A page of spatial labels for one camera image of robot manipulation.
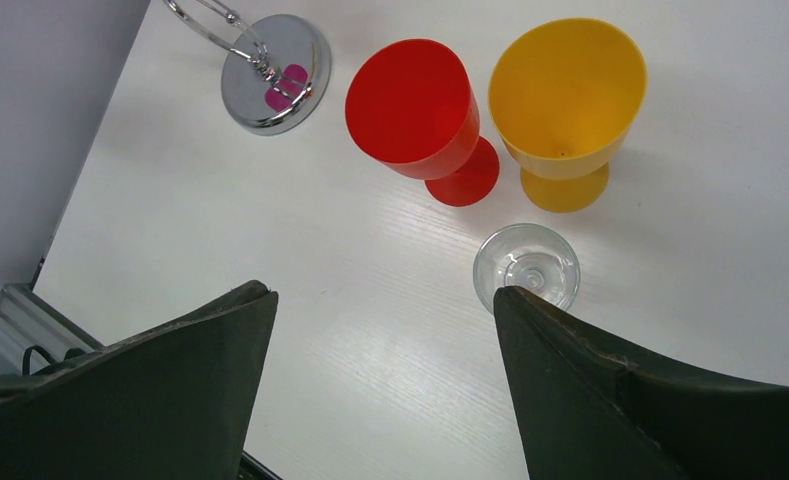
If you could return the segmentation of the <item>red wine glass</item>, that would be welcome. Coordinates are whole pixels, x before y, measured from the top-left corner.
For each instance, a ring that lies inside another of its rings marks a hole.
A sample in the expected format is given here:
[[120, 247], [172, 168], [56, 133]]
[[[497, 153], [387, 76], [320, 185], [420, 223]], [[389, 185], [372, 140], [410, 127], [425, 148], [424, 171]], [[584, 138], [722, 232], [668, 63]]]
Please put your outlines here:
[[360, 150], [445, 205], [481, 201], [499, 177], [466, 68], [437, 41], [405, 39], [372, 55], [348, 88], [345, 119]]

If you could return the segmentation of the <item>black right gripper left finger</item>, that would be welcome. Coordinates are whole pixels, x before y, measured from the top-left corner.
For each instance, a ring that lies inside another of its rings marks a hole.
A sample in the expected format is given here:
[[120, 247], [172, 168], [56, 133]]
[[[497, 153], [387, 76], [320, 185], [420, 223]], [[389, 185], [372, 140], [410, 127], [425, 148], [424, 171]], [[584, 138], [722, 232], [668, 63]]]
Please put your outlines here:
[[266, 479], [244, 444], [279, 297], [249, 281], [177, 319], [0, 376], [0, 479]]

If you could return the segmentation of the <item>clear wine glass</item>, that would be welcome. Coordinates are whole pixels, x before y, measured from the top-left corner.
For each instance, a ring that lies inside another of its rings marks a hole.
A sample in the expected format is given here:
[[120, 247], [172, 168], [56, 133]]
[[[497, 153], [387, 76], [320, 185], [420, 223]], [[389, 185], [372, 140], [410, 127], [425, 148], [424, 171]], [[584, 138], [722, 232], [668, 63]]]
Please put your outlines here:
[[490, 235], [473, 261], [473, 285], [488, 312], [503, 287], [519, 286], [554, 306], [568, 310], [580, 286], [581, 269], [571, 245], [538, 224], [517, 223]]

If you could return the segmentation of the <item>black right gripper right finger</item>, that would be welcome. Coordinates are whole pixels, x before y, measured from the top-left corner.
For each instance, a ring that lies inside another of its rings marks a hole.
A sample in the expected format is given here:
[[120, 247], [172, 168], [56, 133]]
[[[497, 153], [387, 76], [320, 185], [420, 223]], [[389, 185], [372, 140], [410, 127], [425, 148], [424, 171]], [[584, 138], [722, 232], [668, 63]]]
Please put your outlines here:
[[789, 387], [658, 354], [520, 287], [493, 298], [533, 479], [789, 479]]

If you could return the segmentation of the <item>chrome wine glass rack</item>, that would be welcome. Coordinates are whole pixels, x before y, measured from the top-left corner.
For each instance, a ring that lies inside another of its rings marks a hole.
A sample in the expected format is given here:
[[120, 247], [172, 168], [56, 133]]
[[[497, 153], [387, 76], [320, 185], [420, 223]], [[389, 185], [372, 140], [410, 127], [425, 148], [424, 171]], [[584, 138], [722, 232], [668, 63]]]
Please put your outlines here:
[[225, 109], [244, 129], [274, 136], [302, 123], [327, 89], [332, 53], [322, 32], [292, 14], [275, 14], [256, 22], [222, 1], [200, 4], [237, 29], [228, 41], [212, 32], [172, 0], [163, 4], [198, 35], [227, 52], [220, 91]]

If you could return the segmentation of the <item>yellow wine glass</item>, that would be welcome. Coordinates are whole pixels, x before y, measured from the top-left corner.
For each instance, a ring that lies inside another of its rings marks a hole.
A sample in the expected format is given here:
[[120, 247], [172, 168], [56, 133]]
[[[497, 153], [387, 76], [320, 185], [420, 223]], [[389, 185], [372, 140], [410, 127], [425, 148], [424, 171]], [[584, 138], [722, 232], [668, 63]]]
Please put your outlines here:
[[554, 20], [510, 44], [490, 77], [488, 106], [528, 199], [555, 213], [595, 202], [647, 85], [637, 44], [603, 20]]

